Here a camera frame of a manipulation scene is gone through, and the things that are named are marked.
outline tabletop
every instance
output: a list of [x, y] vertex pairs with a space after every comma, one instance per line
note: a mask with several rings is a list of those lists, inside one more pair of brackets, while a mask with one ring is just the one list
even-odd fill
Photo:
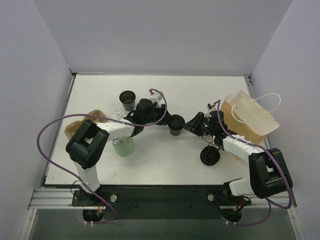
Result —
[[[151, 75], [81, 75], [75, 77], [65, 114], [86, 114], [99, 109], [107, 117], [117, 118], [116, 111], [126, 114], [119, 95], [125, 90], [136, 94], [136, 104], [149, 98], [149, 89], [164, 93], [171, 115], [179, 114], [186, 122], [198, 112], [207, 112], [207, 104], [237, 90], [249, 94], [244, 77], [235, 76], [151, 76]], [[52, 160], [77, 173], [65, 148], [66, 126], [83, 117], [63, 120], [52, 153]], [[126, 157], [115, 153], [107, 142], [96, 165], [98, 178], [105, 185], [221, 185], [249, 177], [249, 165], [232, 154], [220, 151], [220, 160], [204, 165], [200, 153], [208, 145], [201, 137], [183, 130], [179, 136], [169, 133], [168, 126], [145, 127], [135, 136], [135, 150]], [[46, 185], [71, 185], [75, 177], [50, 165]]]

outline gray floor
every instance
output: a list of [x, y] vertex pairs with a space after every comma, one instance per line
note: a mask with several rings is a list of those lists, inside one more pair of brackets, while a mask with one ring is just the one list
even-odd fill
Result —
[[[226, 226], [212, 220], [116, 220], [84, 226], [80, 210], [38, 210], [30, 240], [294, 240], [286, 210], [273, 208], [269, 220], [258, 226]], [[261, 220], [267, 209], [245, 209], [241, 222]]]

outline round container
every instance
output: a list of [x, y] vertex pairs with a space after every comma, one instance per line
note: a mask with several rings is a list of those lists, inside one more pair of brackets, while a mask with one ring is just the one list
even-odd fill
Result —
[[170, 133], [173, 136], [178, 136], [180, 135], [183, 125], [185, 124], [185, 120], [182, 116], [180, 115], [172, 115], [173, 120], [168, 124]]
[[206, 146], [200, 153], [200, 159], [205, 165], [213, 166], [220, 159], [219, 150], [214, 146]]
[[129, 156], [135, 150], [135, 142], [132, 137], [128, 137], [121, 140], [115, 140], [112, 142], [112, 146], [115, 150], [115, 153], [121, 157]]
[[120, 102], [127, 111], [132, 111], [136, 107], [136, 94], [133, 91], [123, 91], [119, 96]]

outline black round lid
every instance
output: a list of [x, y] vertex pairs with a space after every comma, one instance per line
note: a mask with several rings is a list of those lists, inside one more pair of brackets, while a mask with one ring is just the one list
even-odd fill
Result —
[[185, 120], [180, 115], [172, 115], [173, 120], [168, 124], [169, 128], [172, 130], [182, 130], [183, 125], [185, 124]]
[[205, 165], [215, 165], [220, 159], [219, 150], [214, 146], [206, 146], [200, 153], [200, 159]]

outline clear plastic object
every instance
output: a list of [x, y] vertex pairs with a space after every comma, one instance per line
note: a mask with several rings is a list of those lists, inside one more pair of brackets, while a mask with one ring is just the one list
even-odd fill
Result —
[[115, 150], [115, 153], [121, 157], [126, 157], [132, 154], [135, 151], [135, 142], [132, 137], [126, 137], [119, 140], [114, 140], [112, 146]]

